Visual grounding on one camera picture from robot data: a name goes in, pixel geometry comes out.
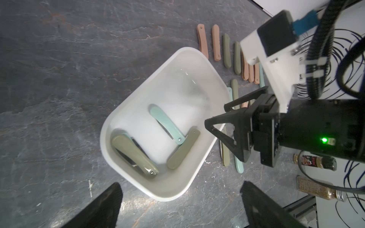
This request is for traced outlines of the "pink folding fruit knife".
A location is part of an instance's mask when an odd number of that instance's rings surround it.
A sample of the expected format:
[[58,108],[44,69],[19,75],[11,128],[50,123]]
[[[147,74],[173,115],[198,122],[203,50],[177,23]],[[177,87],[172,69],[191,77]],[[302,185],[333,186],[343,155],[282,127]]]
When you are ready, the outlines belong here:
[[244,54],[241,52],[241,61],[242,61],[242,79],[247,81],[249,79],[249,66],[247,61],[245,60]]

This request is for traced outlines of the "olive folding knife top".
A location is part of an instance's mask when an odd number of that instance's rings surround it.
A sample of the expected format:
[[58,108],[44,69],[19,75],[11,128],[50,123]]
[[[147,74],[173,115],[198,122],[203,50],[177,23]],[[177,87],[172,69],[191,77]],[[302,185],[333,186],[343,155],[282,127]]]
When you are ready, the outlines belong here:
[[231,89],[232,89],[232,101],[239,98],[238,91],[238,81],[236,79],[231,80]]

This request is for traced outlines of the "long teal knife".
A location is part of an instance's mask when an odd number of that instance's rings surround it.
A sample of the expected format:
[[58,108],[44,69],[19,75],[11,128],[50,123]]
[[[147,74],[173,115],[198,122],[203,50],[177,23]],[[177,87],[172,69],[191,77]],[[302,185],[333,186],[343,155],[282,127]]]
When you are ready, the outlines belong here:
[[236,171],[239,174],[243,174],[244,173],[244,165],[243,165],[243,162],[241,162],[236,156],[234,156],[234,161],[235,161]]

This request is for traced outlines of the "teal folding fruit knife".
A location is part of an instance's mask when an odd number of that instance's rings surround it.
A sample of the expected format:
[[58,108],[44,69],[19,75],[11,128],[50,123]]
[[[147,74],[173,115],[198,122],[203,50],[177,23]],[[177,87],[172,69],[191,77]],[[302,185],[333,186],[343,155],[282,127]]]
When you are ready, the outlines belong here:
[[263,67],[262,64],[259,63],[259,87],[262,88],[265,86],[264,76],[263,76]]

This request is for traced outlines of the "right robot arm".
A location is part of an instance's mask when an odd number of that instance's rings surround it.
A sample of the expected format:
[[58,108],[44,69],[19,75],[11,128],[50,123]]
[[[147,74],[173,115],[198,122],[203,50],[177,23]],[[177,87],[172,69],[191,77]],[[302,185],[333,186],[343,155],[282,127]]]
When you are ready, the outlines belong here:
[[361,39],[336,69],[336,82],[350,99],[322,99],[330,67],[335,23],[347,1],[330,1],[321,17],[315,12],[294,21],[283,10],[241,42],[249,65],[262,64],[267,87],[224,106],[225,113],[205,128],[242,162],[251,150],[263,165],[274,167],[281,146],[358,162],[365,160],[365,88],[347,87],[344,75],[365,51]]

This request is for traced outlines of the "white plastic storage box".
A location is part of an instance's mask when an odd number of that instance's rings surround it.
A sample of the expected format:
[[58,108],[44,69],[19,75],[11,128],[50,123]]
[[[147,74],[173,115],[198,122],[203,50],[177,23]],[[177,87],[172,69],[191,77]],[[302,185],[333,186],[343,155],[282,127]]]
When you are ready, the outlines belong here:
[[[181,48],[108,116],[100,133],[102,155],[149,197],[172,201],[190,187],[217,140],[205,129],[204,121],[222,114],[229,100],[227,86],[209,60],[192,47]],[[166,163],[180,145],[149,114],[151,104],[159,106],[185,137],[193,127],[200,131],[175,170],[168,169]],[[145,176],[112,145],[113,137],[124,133],[157,166],[160,173],[156,177]]]

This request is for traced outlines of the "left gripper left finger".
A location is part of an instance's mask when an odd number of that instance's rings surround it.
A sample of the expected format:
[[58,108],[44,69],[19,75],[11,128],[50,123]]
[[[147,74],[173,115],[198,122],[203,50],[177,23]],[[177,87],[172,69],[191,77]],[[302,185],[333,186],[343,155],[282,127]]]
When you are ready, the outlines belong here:
[[115,228],[122,199],[121,186],[115,182],[63,227]]

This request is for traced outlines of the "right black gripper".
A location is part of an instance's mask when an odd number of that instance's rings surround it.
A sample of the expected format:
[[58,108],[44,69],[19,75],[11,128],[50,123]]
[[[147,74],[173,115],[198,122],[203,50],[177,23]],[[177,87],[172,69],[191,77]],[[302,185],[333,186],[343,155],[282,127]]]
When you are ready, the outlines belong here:
[[[274,167],[279,154],[278,125],[279,103],[268,93],[268,86],[259,88],[247,95],[224,105],[225,114],[204,121],[206,130],[217,137],[242,162],[247,162],[251,150],[260,153],[261,164]],[[248,108],[232,108],[255,99]],[[217,124],[232,124],[233,137],[217,129]]]

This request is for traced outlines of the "olive fruit knife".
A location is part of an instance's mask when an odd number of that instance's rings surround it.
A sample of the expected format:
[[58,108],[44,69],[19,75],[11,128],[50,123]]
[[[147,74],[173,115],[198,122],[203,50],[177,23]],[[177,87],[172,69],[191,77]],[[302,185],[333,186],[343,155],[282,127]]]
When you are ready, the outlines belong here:
[[241,47],[239,42],[234,44],[234,72],[237,75],[241,74]]

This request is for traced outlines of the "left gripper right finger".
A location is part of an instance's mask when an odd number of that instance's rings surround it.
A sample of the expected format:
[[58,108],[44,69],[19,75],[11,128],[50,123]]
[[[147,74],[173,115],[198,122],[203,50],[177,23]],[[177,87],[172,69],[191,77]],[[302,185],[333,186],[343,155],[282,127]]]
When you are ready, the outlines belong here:
[[303,228],[304,225],[252,182],[245,181],[240,190],[248,228]]

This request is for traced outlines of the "teal knife third row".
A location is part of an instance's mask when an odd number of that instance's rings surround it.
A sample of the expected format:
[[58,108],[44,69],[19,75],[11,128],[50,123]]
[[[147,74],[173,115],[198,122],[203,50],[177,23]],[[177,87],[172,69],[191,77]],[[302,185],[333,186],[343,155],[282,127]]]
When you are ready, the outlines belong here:
[[160,126],[162,126],[162,128],[178,145],[184,143],[184,134],[159,106],[151,104],[149,107],[149,114],[159,123]]

